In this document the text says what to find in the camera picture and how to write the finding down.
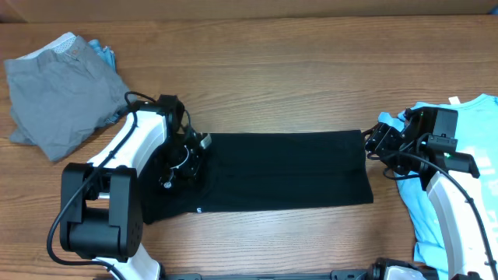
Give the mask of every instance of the gray cloth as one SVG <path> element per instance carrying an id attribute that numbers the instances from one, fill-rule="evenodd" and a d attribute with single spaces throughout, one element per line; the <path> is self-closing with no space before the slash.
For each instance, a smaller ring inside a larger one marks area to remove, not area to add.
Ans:
<path id="1" fill-rule="evenodd" d="M 4 64 L 18 126 L 10 140 L 38 145 L 51 161 L 74 151 L 126 106 L 128 87 L 81 37 L 63 53 L 46 50 Z"/>

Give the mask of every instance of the wooden table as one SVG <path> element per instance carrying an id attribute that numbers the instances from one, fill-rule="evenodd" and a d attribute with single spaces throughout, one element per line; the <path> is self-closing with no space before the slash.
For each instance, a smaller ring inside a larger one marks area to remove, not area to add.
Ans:
<path id="1" fill-rule="evenodd" d="M 498 95 L 497 28 L 494 16 L 2 24 L 0 58 L 72 31 L 112 46 L 133 90 L 177 94 L 198 131 L 364 130 L 381 111 L 395 114 L 417 100 Z M 62 169 L 98 153 L 122 122 L 50 163 L 37 147 L 9 142 L 16 126 L 0 71 L 0 279 L 105 275 L 55 264 L 45 240 L 59 210 Z M 169 273 L 324 272 L 365 268 L 377 257 L 411 261 L 412 223 L 382 168 L 367 164 L 371 205 L 186 214 L 147 226 L 142 242 Z M 57 240 L 56 253 L 71 258 Z"/>

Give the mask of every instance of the light blue fabric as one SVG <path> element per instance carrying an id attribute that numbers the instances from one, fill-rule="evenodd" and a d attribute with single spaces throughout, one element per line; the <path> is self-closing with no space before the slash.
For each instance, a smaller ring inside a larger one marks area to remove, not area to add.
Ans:
<path id="1" fill-rule="evenodd" d="M 104 60 L 116 72 L 116 59 L 110 47 L 102 48 L 98 39 L 93 39 L 88 44 L 102 60 Z"/>
<path id="2" fill-rule="evenodd" d="M 457 152 L 474 152 L 482 183 L 482 200 L 493 232 L 488 233 L 491 242 L 498 243 L 498 97 L 482 94 L 478 98 L 457 105 L 433 105 L 418 102 L 413 109 L 420 107 L 442 107 L 458 111 Z M 397 118 L 388 113 L 379 115 L 379 122 L 401 131 L 404 128 L 404 112 Z M 406 204 L 415 228 L 417 243 L 414 261 L 421 261 L 437 269 L 440 279 L 448 279 L 446 251 L 443 235 L 437 221 L 436 212 L 427 193 L 422 191 L 418 178 L 398 181 L 399 194 Z"/>

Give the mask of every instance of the black cloth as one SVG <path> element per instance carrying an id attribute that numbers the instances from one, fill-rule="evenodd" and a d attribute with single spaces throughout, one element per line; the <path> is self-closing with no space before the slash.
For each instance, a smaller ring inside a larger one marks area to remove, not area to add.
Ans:
<path id="1" fill-rule="evenodd" d="M 203 175 L 167 191 L 140 176 L 144 221 L 183 212 L 243 212 L 372 203 L 360 131 L 211 134 Z"/>

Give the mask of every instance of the pile of clothes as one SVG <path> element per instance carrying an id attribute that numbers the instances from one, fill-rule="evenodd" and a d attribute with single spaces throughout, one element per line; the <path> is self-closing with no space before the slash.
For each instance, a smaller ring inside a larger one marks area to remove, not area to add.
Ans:
<path id="1" fill-rule="evenodd" d="M 12 142 L 38 145 L 51 161 L 74 151 L 96 128 L 115 123 L 128 87 L 114 52 L 65 33 L 31 54 L 4 61 L 17 129 Z"/>

